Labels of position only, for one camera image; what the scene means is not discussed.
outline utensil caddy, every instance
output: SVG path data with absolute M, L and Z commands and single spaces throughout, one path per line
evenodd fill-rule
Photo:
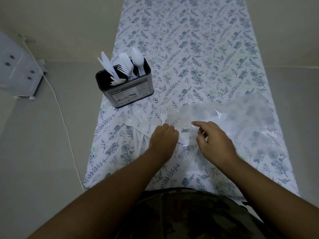
M 126 79 L 126 82 L 117 86 L 112 86 L 111 75 L 106 70 L 101 70 L 95 75 L 99 89 L 109 99 L 115 108 L 121 108 L 135 101 L 144 99 L 153 95 L 154 87 L 152 72 L 146 59 L 144 59 L 145 75 L 136 79 L 128 80 L 127 75 L 117 70 L 118 65 L 113 66 L 120 79 Z M 133 72 L 137 75 L 138 69 L 134 66 Z

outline left hand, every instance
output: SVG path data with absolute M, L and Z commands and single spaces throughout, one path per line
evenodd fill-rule
M 175 130 L 174 126 L 169 126 L 167 123 L 157 126 L 151 136 L 149 149 L 167 161 L 173 155 L 178 142 L 178 136 L 179 132 Z

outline clear plastic bag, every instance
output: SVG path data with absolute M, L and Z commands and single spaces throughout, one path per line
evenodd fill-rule
M 167 122 L 179 131 L 189 132 L 191 146 L 184 159 L 187 171 L 202 171 L 211 165 L 196 143 L 198 128 L 192 121 L 213 121 L 233 141 L 239 156 L 257 158 L 285 152 L 281 136 L 275 129 L 272 109 L 262 92 L 222 103 L 201 103 L 168 110 Z

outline white floral cloth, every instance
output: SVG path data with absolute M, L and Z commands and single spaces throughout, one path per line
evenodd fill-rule
M 112 62 L 138 47 L 148 61 L 155 92 L 138 101 L 148 119 L 158 120 L 161 107 L 224 102 L 264 91 L 281 134 L 264 66 L 244 0 L 125 0 Z M 133 158 L 132 129 L 121 122 L 131 105 L 116 109 L 104 96 L 84 185 L 90 188 L 129 164 Z M 189 149 L 176 149 L 147 190 L 190 187 L 242 197 L 216 167 L 185 171 Z M 288 153 L 245 160 L 266 176 L 298 194 Z

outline power cord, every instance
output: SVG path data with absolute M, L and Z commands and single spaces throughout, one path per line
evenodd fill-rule
M 26 47 L 26 49 L 29 51 L 30 55 L 31 55 L 32 58 L 34 59 L 34 62 L 37 64 L 38 68 L 40 69 L 40 71 L 41 71 L 41 73 L 42 73 L 42 75 L 43 75 L 43 78 L 45 79 L 45 81 L 47 82 L 47 84 L 50 86 L 50 88 L 51 88 L 51 90 L 52 90 L 52 92 L 53 92 L 54 98 L 55 98 L 55 100 L 56 100 L 56 102 L 57 102 L 57 104 L 58 104 L 58 107 L 59 107 L 59 110 L 60 110 L 60 113 L 61 113 L 61 117 L 62 117 L 62 121 L 63 121 L 63 125 L 64 125 L 64 127 L 65 127 L 66 134 L 68 135 L 68 140 L 69 140 L 69 145 L 70 145 L 70 149 L 71 149 L 71 153 L 72 153 L 72 158 L 73 158 L 74 166 L 75 166 L 75 169 L 76 169 L 77 174 L 78 174 L 78 179 L 79 179 L 79 181 L 80 181 L 81 188 L 82 188 L 82 190 L 83 190 L 83 192 L 84 192 L 84 187 L 83 187 L 83 185 L 82 185 L 82 181 L 81 181 L 81 179 L 80 179 L 80 175 L 79 175 L 79 172 L 78 172 L 78 168 L 77 168 L 77 165 L 76 165 L 76 163 L 75 163 L 75 158 L 74 158 L 74 154 L 73 154 L 73 150 L 72 150 L 72 146 L 71 146 L 71 140 L 70 140 L 70 136 L 69 136 L 69 131 L 68 131 L 68 129 L 66 128 L 66 124 L 65 124 L 65 122 L 64 122 L 62 110 L 61 110 L 60 104 L 59 104 L 59 102 L 58 102 L 58 99 L 57 99 L 57 97 L 56 97 L 56 94 L 55 94 L 55 92 L 54 92 L 52 86 L 50 85 L 49 81 L 48 81 L 48 80 L 46 79 L 46 77 L 44 76 L 44 73 L 42 72 L 42 69 L 41 69 L 40 66 L 38 65 L 38 62 L 35 60 L 33 54 L 31 53 L 31 51 L 29 50 L 28 46 L 26 45 L 25 39 L 22 40 L 22 43 L 23 43 L 23 45 Z

